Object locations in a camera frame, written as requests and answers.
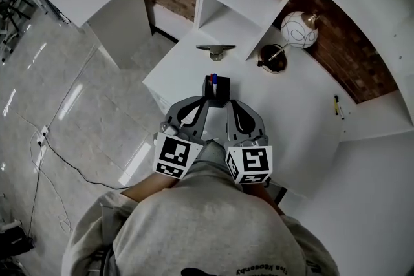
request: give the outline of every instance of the white table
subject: white table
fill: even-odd
[[[271,74],[259,68],[254,58],[240,61],[229,52],[222,61],[212,61],[206,51],[195,48],[214,43],[200,30],[192,30],[149,73],[144,84],[166,114],[174,103],[200,96],[205,75],[230,77],[231,99],[246,103],[264,121],[273,146],[272,179],[294,193],[311,196],[332,165],[340,141],[342,120],[334,113],[334,95],[344,107],[352,100],[302,50],[291,48],[286,71]],[[280,32],[271,28],[257,48],[267,43],[283,44]],[[225,127],[226,110],[210,109],[203,139],[218,138],[223,143],[227,140]]]
[[[151,35],[144,0],[49,0],[77,27],[89,25],[120,68]]]

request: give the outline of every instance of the black cable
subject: black cable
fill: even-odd
[[[40,146],[40,161],[39,161],[39,171],[38,171],[38,180],[36,182],[36,190],[34,191],[34,199],[33,199],[33,207],[32,207],[32,216],[30,216],[30,225],[28,227],[28,233],[27,236],[30,236],[30,230],[32,229],[32,221],[33,221],[33,212],[34,212],[34,206],[36,204],[36,197],[38,195],[38,188],[39,188],[39,179],[40,179],[40,168],[41,168],[41,159],[43,158],[43,151],[41,150]]]
[[[71,165],[70,163],[68,163],[68,161],[66,161],[66,160],[65,160],[62,156],[60,156],[60,154],[59,154],[58,152],[56,152],[56,151],[53,149],[53,147],[52,147],[52,146],[50,146],[49,141],[47,140],[46,135],[45,135],[44,133],[43,133],[43,136],[45,137],[45,140],[46,140],[46,142],[47,142],[47,145],[49,145],[49,147],[50,147],[50,149],[53,151],[53,153],[54,153],[54,154],[56,154],[56,156],[58,156],[58,157],[60,158],[60,160],[62,160],[63,162],[65,162],[65,163],[66,163],[69,167],[71,167],[71,168],[75,169],[75,170],[79,173],[79,175],[80,175],[80,176],[82,176],[82,178],[83,178],[86,182],[88,182],[88,183],[90,183],[90,184],[96,184],[96,185],[105,186],[105,187],[107,187],[108,189],[112,189],[112,190],[123,190],[123,189],[129,189],[129,188],[131,187],[131,186],[127,186],[127,187],[112,187],[112,186],[109,186],[109,185],[104,184],[104,183],[100,183],[100,182],[92,182],[92,181],[90,181],[90,180],[87,180],[78,168],[76,168],[76,167],[74,167],[73,165]]]

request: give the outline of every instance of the small box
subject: small box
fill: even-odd
[[[230,78],[217,77],[217,91],[214,97],[213,86],[210,84],[210,75],[206,75],[202,86],[202,95],[208,99],[210,107],[223,108],[230,100]]]

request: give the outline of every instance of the gray sweatshirt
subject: gray sweatshirt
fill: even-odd
[[[103,205],[127,217],[113,242],[121,276],[338,275],[322,243],[297,220],[244,194],[224,172],[194,168],[139,204],[116,192],[101,196],[75,227],[61,274],[85,275],[103,248]]]

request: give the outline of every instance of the person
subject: person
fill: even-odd
[[[177,180],[153,173],[101,196],[75,227],[62,275],[339,275],[323,244],[262,184],[238,186],[209,143]]]

